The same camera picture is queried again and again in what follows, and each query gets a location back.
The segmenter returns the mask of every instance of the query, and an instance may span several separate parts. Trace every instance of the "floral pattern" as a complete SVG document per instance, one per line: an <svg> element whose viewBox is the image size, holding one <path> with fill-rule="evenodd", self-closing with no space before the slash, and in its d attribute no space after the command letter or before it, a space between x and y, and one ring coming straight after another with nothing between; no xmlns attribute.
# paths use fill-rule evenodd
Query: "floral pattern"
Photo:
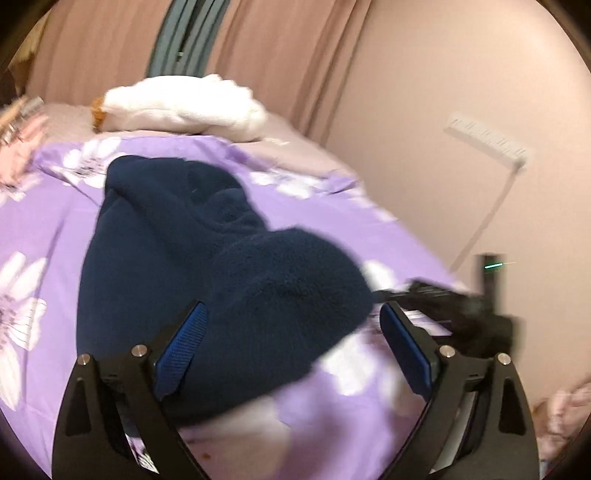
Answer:
<svg viewBox="0 0 591 480"><path fill-rule="evenodd" d="M369 354L363 332L353 333L320 358L320 367L333 375L339 394L361 395L378 371L377 360Z"/></svg>
<svg viewBox="0 0 591 480"><path fill-rule="evenodd" d="M27 191L34 186L41 183L41 177L37 173L29 173L25 175L18 185L9 186L0 183L0 207L6 203L8 199L15 202L21 202L27 196Z"/></svg>
<svg viewBox="0 0 591 480"><path fill-rule="evenodd" d="M15 410L21 397L21 367L14 346L32 350L41 335L46 303L30 297L39 285L47 259L29 266L20 252L0 270L0 400Z"/></svg>
<svg viewBox="0 0 591 480"><path fill-rule="evenodd" d="M126 155L115 153L120 143L120 137L86 142L82 150L70 150L64 156L62 166L53 167L53 171L61 174L72 185L83 181L89 187L102 189L105 187L107 168L111 162Z"/></svg>
<svg viewBox="0 0 591 480"><path fill-rule="evenodd" d="M256 185L277 185L276 190L288 197L307 200L322 188L322 179L287 170L273 168L269 171L253 171L251 181Z"/></svg>

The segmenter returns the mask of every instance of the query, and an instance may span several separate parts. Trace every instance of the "navy blue beanie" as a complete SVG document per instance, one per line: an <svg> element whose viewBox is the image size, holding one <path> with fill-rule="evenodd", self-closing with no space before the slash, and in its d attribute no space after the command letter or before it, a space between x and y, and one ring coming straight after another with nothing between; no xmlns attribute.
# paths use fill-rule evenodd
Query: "navy blue beanie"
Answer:
<svg viewBox="0 0 591 480"><path fill-rule="evenodd" d="M82 269L78 353L101 359L149 343L193 300L207 326L181 387L162 401L176 426L299 380L372 307L344 252L297 228L269 231L224 170L115 160Z"/></svg>

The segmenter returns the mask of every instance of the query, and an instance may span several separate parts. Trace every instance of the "white power strip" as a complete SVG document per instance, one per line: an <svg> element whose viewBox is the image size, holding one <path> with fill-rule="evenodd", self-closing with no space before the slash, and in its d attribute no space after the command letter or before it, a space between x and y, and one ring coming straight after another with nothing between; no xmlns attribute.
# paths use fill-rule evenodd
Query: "white power strip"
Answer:
<svg viewBox="0 0 591 480"><path fill-rule="evenodd" d="M519 142L486 126L482 122L468 118L463 113L451 114L447 129L457 132L468 143L476 143L476 147L485 147L488 154L511 160L518 168L530 162L532 151Z"/></svg>

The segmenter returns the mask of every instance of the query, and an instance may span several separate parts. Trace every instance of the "pink curtain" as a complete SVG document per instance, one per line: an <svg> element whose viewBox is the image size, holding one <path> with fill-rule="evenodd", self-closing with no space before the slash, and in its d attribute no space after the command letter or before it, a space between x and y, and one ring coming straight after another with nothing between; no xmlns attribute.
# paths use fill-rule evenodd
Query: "pink curtain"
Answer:
<svg viewBox="0 0 591 480"><path fill-rule="evenodd" d="M371 0L231 0L208 73L324 144Z"/></svg>
<svg viewBox="0 0 591 480"><path fill-rule="evenodd" d="M171 0L60 0L51 11L27 93L90 105L145 78Z"/></svg>

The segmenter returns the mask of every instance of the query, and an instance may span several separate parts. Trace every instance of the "metal screw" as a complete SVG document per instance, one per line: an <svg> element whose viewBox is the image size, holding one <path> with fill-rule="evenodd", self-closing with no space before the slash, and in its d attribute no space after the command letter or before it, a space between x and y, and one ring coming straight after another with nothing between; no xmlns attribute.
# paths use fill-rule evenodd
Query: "metal screw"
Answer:
<svg viewBox="0 0 591 480"><path fill-rule="evenodd" d="M503 365L509 365L511 363L511 357L506 353L499 353L499 355L496 358Z"/></svg>
<svg viewBox="0 0 591 480"><path fill-rule="evenodd" d="M90 355L88 353L83 353L82 355L78 356L78 365L87 365L90 363Z"/></svg>
<svg viewBox="0 0 591 480"><path fill-rule="evenodd" d="M449 345L442 345L439 348L439 353L442 354L445 358L451 358L456 354L456 349Z"/></svg>
<svg viewBox="0 0 591 480"><path fill-rule="evenodd" d="M133 356L142 357L146 353L148 353L148 347L145 345L136 345L131 349L131 355Z"/></svg>

